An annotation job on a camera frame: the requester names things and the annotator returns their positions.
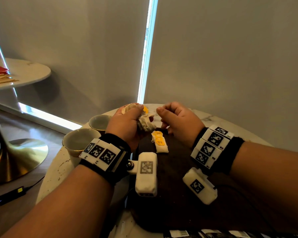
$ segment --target gold table base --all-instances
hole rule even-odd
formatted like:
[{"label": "gold table base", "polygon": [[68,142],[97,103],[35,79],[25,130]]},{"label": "gold table base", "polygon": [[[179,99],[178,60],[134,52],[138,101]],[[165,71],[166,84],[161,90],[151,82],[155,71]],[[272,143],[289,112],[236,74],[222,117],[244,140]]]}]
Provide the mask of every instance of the gold table base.
[{"label": "gold table base", "polygon": [[41,164],[48,146],[37,139],[6,141],[0,127],[0,184],[15,180]]}]

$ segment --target cup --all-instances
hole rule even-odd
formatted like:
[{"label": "cup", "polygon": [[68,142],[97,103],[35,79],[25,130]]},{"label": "cup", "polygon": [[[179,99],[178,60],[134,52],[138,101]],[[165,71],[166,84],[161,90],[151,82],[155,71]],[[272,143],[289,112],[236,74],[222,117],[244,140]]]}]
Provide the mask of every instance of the cup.
[{"label": "cup", "polygon": [[64,136],[62,145],[67,149],[74,167],[79,164],[78,156],[93,139],[98,139],[100,136],[100,133],[92,128],[76,129]]},{"label": "cup", "polygon": [[107,125],[112,116],[110,115],[96,115],[92,117],[88,124],[91,128],[97,130],[102,135],[105,134]]}]

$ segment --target round side table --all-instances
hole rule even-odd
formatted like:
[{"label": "round side table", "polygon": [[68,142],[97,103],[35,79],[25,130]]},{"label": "round side table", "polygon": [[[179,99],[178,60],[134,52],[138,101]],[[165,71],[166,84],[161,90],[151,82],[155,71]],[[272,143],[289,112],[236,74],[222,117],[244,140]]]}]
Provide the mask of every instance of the round side table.
[{"label": "round side table", "polygon": [[[15,88],[39,82],[51,75],[42,64],[6,58],[9,72],[17,82],[1,83],[1,89]],[[0,183],[15,180],[41,164],[48,154],[48,146],[37,139],[7,141],[0,127]]]},{"label": "round side table", "polygon": [[[153,123],[157,127],[161,127],[161,118],[156,112],[156,108],[163,106],[163,104],[145,104],[149,112],[155,114]],[[111,110],[106,115],[114,115],[117,109]],[[192,110],[206,125],[206,127],[210,127],[213,124],[217,124],[220,127],[223,127],[226,130],[234,133],[235,136],[242,137],[245,140],[250,140],[255,143],[264,144],[271,146],[271,144],[267,143],[265,140],[262,140],[258,136],[254,135],[253,133],[232,124],[226,120],[218,118],[216,116],[207,114],[205,112],[201,112],[198,110]],[[89,128],[88,123],[83,125],[82,128]],[[70,156],[66,149],[63,147],[60,149],[58,154],[55,156],[54,160],[52,161],[48,171],[45,175],[43,183],[41,185],[38,197],[36,199],[36,203],[42,200],[45,196],[47,196],[50,192],[52,192],[62,181],[69,175],[69,173],[74,169],[74,166],[71,163]],[[129,179],[124,178],[115,186],[115,191],[113,195],[113,199],[111,204],[114,204],[117,200],[124,197],[124,195],[128,192],[128,185]],[[110,238],[119,238],[119,237],[144,237],[144,238],[163,238],[163,234],[161,233],[151,233],[144,229],[142,229],[139,225],[135,223],[131,213],[128,210],[124,210],[123,214],[119,220],[119,224],[114,227],[111,234],[109,235]]]}]

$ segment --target wooden floor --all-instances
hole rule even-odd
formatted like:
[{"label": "wooden floor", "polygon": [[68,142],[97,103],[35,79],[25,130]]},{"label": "wooden floor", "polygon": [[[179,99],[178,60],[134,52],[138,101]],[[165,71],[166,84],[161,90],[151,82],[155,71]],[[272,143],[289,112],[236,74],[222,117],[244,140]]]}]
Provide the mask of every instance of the wooden floor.
[{"label": "wooden floor", "polygon": [[[60,150],[64,134],[1,110],[0,124],[8,140],[35,138],[46,142],[49,147],[48,156],[39,167],[15,181],[0,185],[0,195],[2,195],[12,189],[30,186],[40,180]],[[25,196],[0,206],[0,236],[32,209],[41,182],[30,189]]]}]

